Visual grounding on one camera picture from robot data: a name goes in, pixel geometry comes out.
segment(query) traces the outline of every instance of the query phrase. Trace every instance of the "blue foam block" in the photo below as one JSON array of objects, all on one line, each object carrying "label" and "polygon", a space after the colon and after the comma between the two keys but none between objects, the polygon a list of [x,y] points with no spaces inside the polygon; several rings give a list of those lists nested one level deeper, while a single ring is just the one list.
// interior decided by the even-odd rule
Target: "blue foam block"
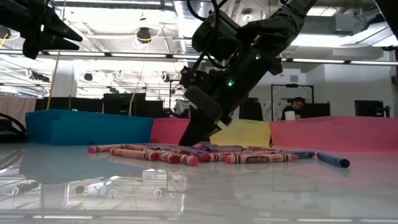
[{"label": "blue foam block", "polygon": [[152,118],[69,110],[26,114],[28,142],[53,146],[149,142]]}]

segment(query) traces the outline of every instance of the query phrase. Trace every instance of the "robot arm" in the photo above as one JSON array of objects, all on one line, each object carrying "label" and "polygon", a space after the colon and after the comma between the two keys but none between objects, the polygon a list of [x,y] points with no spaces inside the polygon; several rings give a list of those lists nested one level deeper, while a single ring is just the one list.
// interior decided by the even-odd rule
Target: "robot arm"
[{"label": "robot arm", "polygon": [[232,113],[260,79],[268,71],[273,75],[283,71],[281,59],[276,57],[298,36],[307,12],[316,1],[290,0],[270,18],[243,27],[220,12],[220,26],[214,40],[209,36],[215,14],[203,22],[192,37],[195,50],[202,51],[204,43],[210,41],[208,54],[220,61],[230,59],[232,63],[223,71],[205,73],[187,67],[181,71],[180,84],[187,89],[185,97],[193,103],[193,113],[180,145],[190,146],[216,133],[220,130],[218,121],[229,125]]},{"label": "robot arm", "polygon": [[0,25],[21,33],[25,38],[23,53],[36,59],[42,50],[79,50],[79,46],[64,38],[82,41],[75,31],[69,28],[49,0],[1,0]]}]

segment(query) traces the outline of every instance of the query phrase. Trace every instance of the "pink foam block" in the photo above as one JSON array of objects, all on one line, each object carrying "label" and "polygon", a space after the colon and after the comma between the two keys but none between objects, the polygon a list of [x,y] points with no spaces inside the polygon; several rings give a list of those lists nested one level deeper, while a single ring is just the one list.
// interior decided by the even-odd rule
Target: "pink foam block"
[{"label": "pink foam block", "polygon": [[331,116],[274,121],[276,145],[331,151],[398,151],[398,119]]},{"label": "pink foam block", "polygon": [[152,126],[152,132],[150,134],[150,142],[178,145],[188,124],[189,119],[154,119],[154,125]]}]

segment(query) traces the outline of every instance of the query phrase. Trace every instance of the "yellow foam block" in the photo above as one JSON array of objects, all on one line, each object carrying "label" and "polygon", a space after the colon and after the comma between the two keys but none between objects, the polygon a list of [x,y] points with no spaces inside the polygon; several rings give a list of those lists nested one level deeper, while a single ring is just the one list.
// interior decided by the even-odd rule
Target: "yellow foam block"
[{"label": "yellow foam block", "polygon": [[266,146],[271,138],[267,121],[234,120],[229,127],[220,126],[223,130],[212,135],[210,141],[219,146]]}]

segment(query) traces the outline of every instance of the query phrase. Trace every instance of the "blue crayon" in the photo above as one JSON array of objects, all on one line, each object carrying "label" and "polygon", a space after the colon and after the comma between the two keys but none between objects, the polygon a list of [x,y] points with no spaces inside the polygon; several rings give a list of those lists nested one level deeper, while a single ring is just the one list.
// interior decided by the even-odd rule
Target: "blue crayon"
[{"label": "blue crayon", "polygon": [[276,152],[276,154],[293,154],[298,156],[299,159],[308,159],[315,156],[315,152],[313,151],[284,151],[284,152]]},{"label": "blue crayon", "polygon": [[317,157],[321,161],[330,163],[330,164],[338,166],[338,167],[342,167],[342,168],[349,167],[349,160],[347,160],[347,159],[341,159],[339,157],[335,157],[335,156],[332,156],[332,155],[329,155],[326,153],[322,153],[322,152],[318,152]]}]

